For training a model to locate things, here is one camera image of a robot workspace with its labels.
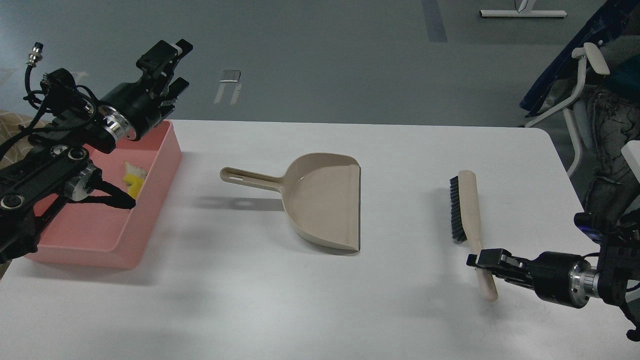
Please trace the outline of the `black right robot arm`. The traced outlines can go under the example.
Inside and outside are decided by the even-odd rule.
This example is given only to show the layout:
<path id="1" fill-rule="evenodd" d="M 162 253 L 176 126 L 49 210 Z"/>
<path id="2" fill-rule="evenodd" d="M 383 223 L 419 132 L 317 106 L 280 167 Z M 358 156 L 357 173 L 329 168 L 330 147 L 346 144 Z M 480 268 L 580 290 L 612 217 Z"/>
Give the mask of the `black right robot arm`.
<path id="1" fill-rule="evenodd" d="M 592 298 L 619 308 L 631 322 L 626 337 L 639 341 L 639 306 L 627 294 L 639 289 L 639 212 L 609 222 L 590 212 L 574 215 L 574 225 L 599 246 L 593 255 L 544 251 L 535 259 L 512 255 L 503 248 L 482 249 L 469 254 L 466 264 L 487 271 L 506 283 L 532 290 L 542 301 L 574 309 L 585 307 Z"/>

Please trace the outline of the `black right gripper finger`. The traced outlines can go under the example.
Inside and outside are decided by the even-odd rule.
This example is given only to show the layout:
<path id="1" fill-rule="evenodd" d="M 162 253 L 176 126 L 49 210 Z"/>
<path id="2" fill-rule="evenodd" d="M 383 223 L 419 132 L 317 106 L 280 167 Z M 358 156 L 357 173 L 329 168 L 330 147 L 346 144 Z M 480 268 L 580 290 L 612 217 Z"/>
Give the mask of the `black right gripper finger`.
<path id="1" fill-rule="evenodd" d="M 467 255 L 466 266 L 490 272 L 526 272 L 530 262 L 530 259 L 514 256 L 504 248 L 490 248 Z"/>
<path id="2" fill-rule="evenodd" d="M 500 269 L 493 271 L 493 275 L 496 278 L 504 280 L 506 283 L 519 286 L 523 289 L 535 289 L 533 276 L 527 271 L 507 271 L 506 269 Z"/>

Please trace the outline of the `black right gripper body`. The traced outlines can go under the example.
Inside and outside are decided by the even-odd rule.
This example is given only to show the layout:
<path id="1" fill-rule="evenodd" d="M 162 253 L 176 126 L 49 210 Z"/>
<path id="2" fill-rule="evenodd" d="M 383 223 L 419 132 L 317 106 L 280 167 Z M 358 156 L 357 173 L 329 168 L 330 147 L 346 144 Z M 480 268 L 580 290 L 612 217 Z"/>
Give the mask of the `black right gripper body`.
<path id="1" fill-rule="evenodd" d="M 535 294 L 542 301 L 583 308 L 591 298 L 600 299 L 600 273 L 580 255 L 544 251 L 530 261 Z"/>

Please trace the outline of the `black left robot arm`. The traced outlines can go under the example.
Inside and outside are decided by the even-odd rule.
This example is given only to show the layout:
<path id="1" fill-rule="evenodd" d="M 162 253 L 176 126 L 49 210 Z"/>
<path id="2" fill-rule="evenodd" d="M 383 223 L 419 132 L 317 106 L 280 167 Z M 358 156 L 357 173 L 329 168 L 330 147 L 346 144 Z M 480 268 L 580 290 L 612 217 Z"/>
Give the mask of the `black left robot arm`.
<path id="1" fill-rule="evenodd" d="M 103 204 L 133 209 L 137 202 L 103 179 L 89 148 L 112 153 L 119 140 L 140 141 L 175 109 L 189 82 L 174 78 L 176 66 L 194 46 L 185 39 L 158 41 L 136 62 L 135 82 L 123 82 L 96 98 L 70 71 L 44 74 L 31 89 L 31 73 L 42 59 L 35 43 L 25 70 L 24 99 L 36 110 L 29 125 L 1 144 L 1 154 L 23 138 L 32 148 L 1 170 L 1 264 L 38 251 L 41 235 L 68 204 Z"/>

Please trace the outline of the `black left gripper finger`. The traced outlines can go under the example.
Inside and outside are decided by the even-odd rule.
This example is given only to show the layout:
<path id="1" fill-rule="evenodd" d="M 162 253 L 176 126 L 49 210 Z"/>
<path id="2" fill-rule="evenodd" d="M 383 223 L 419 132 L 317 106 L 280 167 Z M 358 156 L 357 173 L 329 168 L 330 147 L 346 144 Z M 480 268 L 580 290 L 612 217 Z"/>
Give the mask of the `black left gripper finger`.
<path id="1" fill-rule="evenodd" d="M 142 71 L 141 80 L 147 83 L 171 80 L 178 63 L 193 49 L 194 46 L 185 39 L 176 43 L 158 41 L 135 62 Z"/>
<path id="2" fill-rule="evenodd" d="M 190 86 L 190 82 L 182 77 L 178 77 L 168 85 L 165 95 L 158 98 L 158 111 L 160 118 L 167 118 L 176 109 L 178 97 Z"/>

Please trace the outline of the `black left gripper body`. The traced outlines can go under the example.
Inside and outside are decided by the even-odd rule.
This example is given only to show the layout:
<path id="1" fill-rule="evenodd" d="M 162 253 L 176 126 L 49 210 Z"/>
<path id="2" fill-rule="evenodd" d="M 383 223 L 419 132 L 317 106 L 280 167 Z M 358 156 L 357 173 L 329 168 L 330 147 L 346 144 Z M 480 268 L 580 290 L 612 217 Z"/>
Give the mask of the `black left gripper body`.
<path id="1" fill-rule="evenodd" d="M 119 84 L 100 102 L 119 112 L 132 128 L 127 132 L 129 139 L 139 141 L 166 119 L 170 106 L 163 103 L 168 93 L 166 84 L 144 84 L 138 80 Z"/>

